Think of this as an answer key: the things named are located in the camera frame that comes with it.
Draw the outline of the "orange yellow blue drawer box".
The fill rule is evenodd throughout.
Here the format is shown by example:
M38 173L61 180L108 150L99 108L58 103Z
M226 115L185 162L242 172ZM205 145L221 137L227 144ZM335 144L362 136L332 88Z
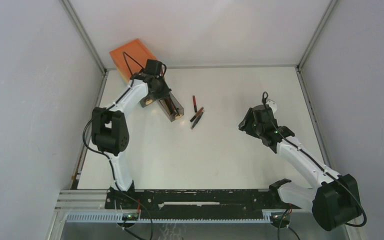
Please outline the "orange yellow blue drawer box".
M144 79L145 77L140 73L140 71L145 68L147 60L158 60L157 57L154 56L154 54L151 53L151 51L138 38L111 50L109 55L120 76L126 83L129 82L132 76L139 77L140 80ZM168 112L168 107L165 102L166 98L171 98L178 113L181 113L184 116L184 108L174 97L172 91L169 93L168 97L159 100L152 100L145 96L139 101L139 104L142 108L145 108L153 103L158 103L168 119L173 122L175 119L171 118Z

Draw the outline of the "black powder brush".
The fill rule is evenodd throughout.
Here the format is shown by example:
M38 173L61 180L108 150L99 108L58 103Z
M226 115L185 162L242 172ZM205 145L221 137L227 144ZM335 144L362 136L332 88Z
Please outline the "black powder brush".
M175 106L173 100L171 98L166 98L164 101L167 105L168 113L169 113L170 117L175 119L179 115L179 112L178 112L178 109Z

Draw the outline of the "red lip gloss black cap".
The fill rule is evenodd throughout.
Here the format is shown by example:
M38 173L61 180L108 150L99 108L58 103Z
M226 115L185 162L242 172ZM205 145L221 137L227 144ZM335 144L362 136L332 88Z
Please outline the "red lip gloss black cap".
M197 102L196 102L196 96L195 95L192 96L192 101L193 101L194 112L197 113L198 112L198 107L197 107Z

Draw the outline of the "orange lip gloss black cap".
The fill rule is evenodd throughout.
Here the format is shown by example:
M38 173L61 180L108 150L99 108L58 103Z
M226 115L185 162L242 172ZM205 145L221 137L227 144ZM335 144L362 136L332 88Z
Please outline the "orange lip gloss black cap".
M196 113L195 115L190 119L190 122L193 123L194 120L201 114L201 112L204 110L204 107L201 107Z

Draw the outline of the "dark green makeup pen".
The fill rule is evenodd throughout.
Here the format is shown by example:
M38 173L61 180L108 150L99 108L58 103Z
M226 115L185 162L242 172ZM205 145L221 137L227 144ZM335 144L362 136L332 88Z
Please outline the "dark green makeup pen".
M191 130L193 130L194 128L195 128L195 126L198 124L198 122L200 121L200 119L202 118L202 116L203 116L203 114L204 114L205 112L204 111L202 111L197 117L196 117L196 119L193 121L193 123L192 123L192 126L191 126Z

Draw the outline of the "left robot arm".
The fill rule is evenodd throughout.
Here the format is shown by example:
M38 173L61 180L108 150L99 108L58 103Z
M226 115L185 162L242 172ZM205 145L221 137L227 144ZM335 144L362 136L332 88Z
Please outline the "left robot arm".
M169 96L171 89L165 81L166 71L164 63L148 59L145 67L131 76L125 90L114 101L92 111L91 141L97 152L108 159L112 187L120 191L116 200L125 209L133 207L137 200L136 194L129 190L134 182L126 159L130 142L127 118L142 100L155 101Z

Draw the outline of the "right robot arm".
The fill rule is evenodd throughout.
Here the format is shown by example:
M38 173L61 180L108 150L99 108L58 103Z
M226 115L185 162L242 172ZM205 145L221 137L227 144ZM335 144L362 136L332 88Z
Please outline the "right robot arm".
M269 194L269 203L273 207L292 204L309 211L326 231L342 225L351 226L351 221L360 216L363 217L360 226L367 223L357 180L350 174L338 173L309 153L292 130L277 124L270 106L261 104L249 108L238 128L261 140L264 146L290 163L310 185L306 188L290 180L277 182L275 191Z

